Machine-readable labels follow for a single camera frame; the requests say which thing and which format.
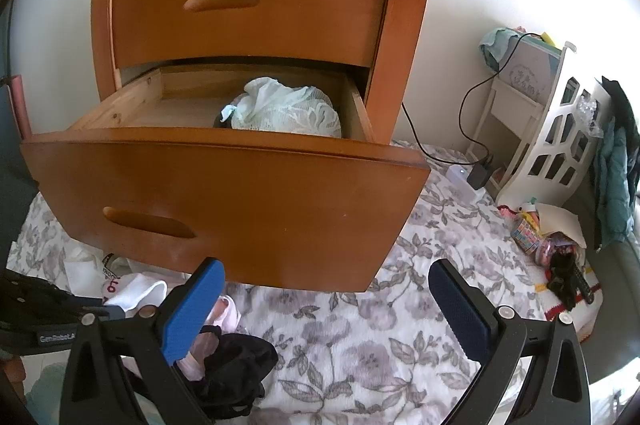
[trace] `drawer front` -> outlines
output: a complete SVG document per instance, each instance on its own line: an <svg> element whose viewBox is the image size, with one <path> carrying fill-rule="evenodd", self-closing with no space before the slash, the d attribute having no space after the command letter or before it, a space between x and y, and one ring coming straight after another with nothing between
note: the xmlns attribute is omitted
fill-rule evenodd
<svg viewBox="0 0 640 425"><path fill-rule="evenodd" d="M429 174L416 151L212 129L118 128L22 146L65 230L103 251L192 272L317 291L364 291Z"/></svg>
<svg viewBox="0 0 640 425"><path fill-rule="evenodd" d="M385 0L112 0L116 68L204 56L370 66Z"/></svg>

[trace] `lace cloth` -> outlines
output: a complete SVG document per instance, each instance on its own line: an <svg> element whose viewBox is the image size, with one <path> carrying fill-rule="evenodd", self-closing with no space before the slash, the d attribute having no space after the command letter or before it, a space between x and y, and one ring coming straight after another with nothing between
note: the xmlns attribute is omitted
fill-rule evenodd
<svg viewBox="0 0 640 425"><path fill-rule="evenodd" d="M232 112L233 129L342 136L338 113L316 87L289 88L276 79L260 77L248 82L244 90L223 110L223 118Z"/></svg>

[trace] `gray floral pattern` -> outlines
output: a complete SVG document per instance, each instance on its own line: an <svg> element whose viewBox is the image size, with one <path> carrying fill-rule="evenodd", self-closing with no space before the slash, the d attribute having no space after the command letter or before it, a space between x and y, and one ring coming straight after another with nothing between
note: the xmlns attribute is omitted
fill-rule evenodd
<svg viewBox="0 0 640 425"><path fill-rule="evenodd" d="M20 235L11 247L6 266L31 277L46 279L68 291L65 248L74 243L77 241L68 236L38 192L31 202Z"/></svg>
<svg viewBox="0 0 640 425"><path fill-rule="evenodd" d="M462 157L428 151L448 160ZM544 320L524 258L491 198L461 204L445 177L446 165L430 165L414 210L365 293L227 285L242 312L239 331L270 341L278 352L278 365L264 380L266 397L251 416L229 423L441 423L479 369L466 358L427 285L431 263L442 257L495 305ZM10 267L64 285L69 238L49 214L42 197L36 198ZM521 360L505 401L514 398L526 367Z"/></svg>

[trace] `white cloth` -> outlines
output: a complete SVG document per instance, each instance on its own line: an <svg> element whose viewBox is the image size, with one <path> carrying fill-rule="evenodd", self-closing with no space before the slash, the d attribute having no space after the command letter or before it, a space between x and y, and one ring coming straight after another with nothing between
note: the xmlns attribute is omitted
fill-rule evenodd
<svg viewBox="0 0 640 425"><path fill-rule="evenodd" d="M159 273L130 273L104 283L102 297L105 306L120 306L127 317L135 315L143 306L160 306L167 294L184 279Z"/></svg>
<svg viewBox="0 0 640 425"><path fill-rule="evenodd" d="M180 271L169 270L161 266L153 266L151 264L145 264L143 262L134 261L133 259L127 259L131 273L157 273L162 275L166 279L175 279L180 284L184 284L188 278L191 277L190 273L182 273Z"/></svg>
<svg viewBox="0 0 640 425"><path fill-rule="evenodd" d="M69 238L65 246L65 272L69 290L79 297L100 298L107 276L102 270L100 249Z"/></svg>
<svg viewBox="0 0 640 425"><path fill-rule="evenodd" d="M340 138L340 118L331 100L313 86L289 88L270 77L260 77L244 86L245 94L223 110L233 112L233 129L293 132Z"/></svg>

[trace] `dark blue gripper pad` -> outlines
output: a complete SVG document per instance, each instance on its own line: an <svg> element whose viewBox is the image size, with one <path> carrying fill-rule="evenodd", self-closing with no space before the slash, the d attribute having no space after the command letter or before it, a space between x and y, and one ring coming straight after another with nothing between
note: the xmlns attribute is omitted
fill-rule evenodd
<svg viewBox="0 0 640 425"><path fill-rule="evenodd" d="M467 358L485 365L491 357L490 329L442 261L429 269L429 290Z"/></svg>
<svg viewBox="0 0 640 425"><path fill-rule="evenodd" d="M208 257L159 307L156 333L169 365L184 358L225 287L225 268Z"/></svg>

